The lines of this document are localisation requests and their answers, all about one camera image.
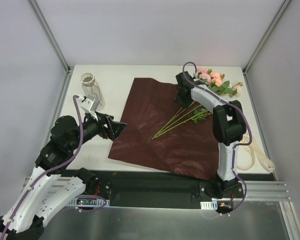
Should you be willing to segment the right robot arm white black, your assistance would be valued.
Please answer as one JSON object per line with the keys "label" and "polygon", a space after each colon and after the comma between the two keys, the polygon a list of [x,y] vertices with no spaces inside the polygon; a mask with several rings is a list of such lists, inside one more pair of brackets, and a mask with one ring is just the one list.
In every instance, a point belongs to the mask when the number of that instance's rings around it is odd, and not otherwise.
{"label": "right robot arm white black", "polygon": [[212,113],[212,132],[218,142],[219,160],[215,180],[205,187],[204,192],[221,199],[232,193],[238,184],[238,147],[247,132],[247,121],[243,117],[239,101],[226,101],[206,85],[195,81],[189,73],[181,72],[175,76],[178,92],[174,100],[183,108],[198,102]]}

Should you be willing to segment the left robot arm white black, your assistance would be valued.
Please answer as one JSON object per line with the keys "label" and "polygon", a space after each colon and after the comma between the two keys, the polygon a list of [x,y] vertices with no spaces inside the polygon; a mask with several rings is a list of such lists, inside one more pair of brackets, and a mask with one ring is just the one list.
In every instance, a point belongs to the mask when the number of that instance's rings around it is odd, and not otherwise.
{"label": "left robot arm white black", "polygon": [[48,199],[49,189],[62,176],[79,149],[95,136],[116,140],[127,127],[126,123],[113,120],[113,116],[99,113],[93,118],[89,113],[83,124],[78,125],[69,115],[58,118],[51,129],[50,140],[42,148],[26,187],[17,202],[0,216],[0,233],[6,240],[37,240],[45,227],[72,199],[95,193],[96,176],[82,167],[76,170],[64,187]]}

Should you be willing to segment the cream printed ribbon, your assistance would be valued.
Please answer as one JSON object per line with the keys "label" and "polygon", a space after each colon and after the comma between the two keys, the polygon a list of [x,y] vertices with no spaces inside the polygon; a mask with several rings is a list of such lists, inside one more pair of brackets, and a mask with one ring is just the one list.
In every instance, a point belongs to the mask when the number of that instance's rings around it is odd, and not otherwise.
{"label": "cream printed ribbon", "polygon": [[250,145],[240,145],[238,147],[236,168],[239,171],[247,172],[256,166],[262,167],[267,173],[273,173],[276,168],[253,137]]}

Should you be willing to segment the dark red wrapping paper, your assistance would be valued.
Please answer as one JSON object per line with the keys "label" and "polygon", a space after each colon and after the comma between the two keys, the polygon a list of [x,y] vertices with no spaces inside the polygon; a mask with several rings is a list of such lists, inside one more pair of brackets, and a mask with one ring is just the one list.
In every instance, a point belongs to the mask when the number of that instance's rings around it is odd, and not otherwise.
{"label": "dark red wrapping paper", "polygon": [[197,102],[182,108],[177,92],[176,84],[135,78],[121,116],[127,127],[108,157],[213,181],[219,165],[213,116]]}

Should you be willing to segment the pink flower bouquet green leaves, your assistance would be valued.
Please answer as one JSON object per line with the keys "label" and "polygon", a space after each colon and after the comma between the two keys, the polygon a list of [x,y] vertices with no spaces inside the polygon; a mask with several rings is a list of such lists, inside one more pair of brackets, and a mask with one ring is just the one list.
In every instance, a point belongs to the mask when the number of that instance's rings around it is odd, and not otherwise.
{"label": "pink flower bouquet green leaves", "polygon": [[195,69],[191,76],[183,70],[176,76],[177,85],[193,87],[191,97],[198,106],[193,108],[193,122],[203,121],[206,116],[212,115],[212,132],[219,143],[238,142],[247,131],[247,121],[244,118],[242,105],[239,101],[228,101],[224,96],[238,97],[243,87],[242,82],[231,85],[224,80],[225,75],[212,69]]}

